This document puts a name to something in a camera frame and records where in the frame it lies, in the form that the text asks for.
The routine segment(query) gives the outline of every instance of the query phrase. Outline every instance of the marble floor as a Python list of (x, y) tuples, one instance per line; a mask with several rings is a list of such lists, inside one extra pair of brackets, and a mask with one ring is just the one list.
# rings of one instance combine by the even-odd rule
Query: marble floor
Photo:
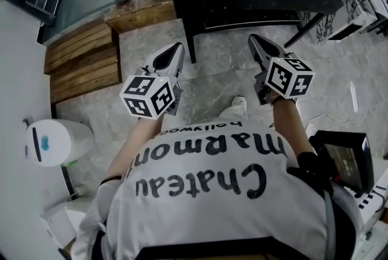
[[(296, 27), (243, 28), (196, 36), (198, 62), (191, 64), (187, 52), (179, 77), (182, 100), (177, 115), (165, 117), (163, 129), (216, 116), (236, 95), (247, 99), (250, 119), (265, 125), (273, 122), (271, 107), (260, 106), (253, 89), (253, 77), (260, 68), (248, 48), (251, 33), (283, 45), (296, 33)], [(180, 20), (122, 34), (123, 79), (134, 74), (149, 53), (172, 42), (186, 46)], [(372, 156), (383, 158), (388, 152), (388, 39), (375, 33), (356, 34), (339, 43), (314, 45), (307, 35), (287, 51), (309, 60), (316, 71), (310, 93), (297, 102), (303, 123), (310, 122), (320, 130), (366, 132)], [(351, 86), (356, 91), (356, 106)], [(69, 167), (73, 184), (86, 186), (92, 194), (136, 123), (119, 98), (121, 87), (109, 87), (57, 106), (59, 118), (81, 121), (94, 132), (95, 147)]]

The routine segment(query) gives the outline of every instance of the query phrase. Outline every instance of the foot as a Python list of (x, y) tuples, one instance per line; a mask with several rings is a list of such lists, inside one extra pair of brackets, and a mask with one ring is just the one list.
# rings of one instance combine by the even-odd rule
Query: foot
[(231, 106), (242, 106), (247, 111), (247, 100), (242, 96), (236, 96), (233, 98)]

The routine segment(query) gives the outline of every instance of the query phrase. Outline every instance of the person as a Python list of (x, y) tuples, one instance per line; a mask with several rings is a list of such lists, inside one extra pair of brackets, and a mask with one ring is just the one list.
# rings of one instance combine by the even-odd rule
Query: person
[(350, 259), (348, 215), (334, 209), (333, 241), (322, 175), (298, 165), (317, 155), (295, 103), (276, 92), (270, 100), (275, 129), (249, 121), (242, 96), (211, 121), (164, 132), (163, 115), (139, 119), (72, 259)]

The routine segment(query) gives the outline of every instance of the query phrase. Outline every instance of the wooden platform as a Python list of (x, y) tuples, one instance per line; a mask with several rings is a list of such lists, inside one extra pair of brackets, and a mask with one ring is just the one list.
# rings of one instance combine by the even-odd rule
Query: wooden platform
[(51, 103), (121, 83), (119, 56), (117, 33), (98, 22), (48, 48), (44, 73), (50, 75)]

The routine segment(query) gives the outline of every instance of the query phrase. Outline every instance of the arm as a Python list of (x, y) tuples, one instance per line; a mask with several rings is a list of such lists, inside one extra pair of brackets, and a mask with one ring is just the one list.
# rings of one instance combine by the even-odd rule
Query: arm
[(110, 164), (106, 179), (126, 173), (140, 147), (160, 132), (163, 117), (164, 115), (161, 115), (157, 120), (140, 119), (136, 123), (135, 129)]
[(290, 99), (276, 101), (273, 105), (273, 120), (275, 130), (289, 142), (296, 157), (302, 152), (315, 153), (293, 101)]

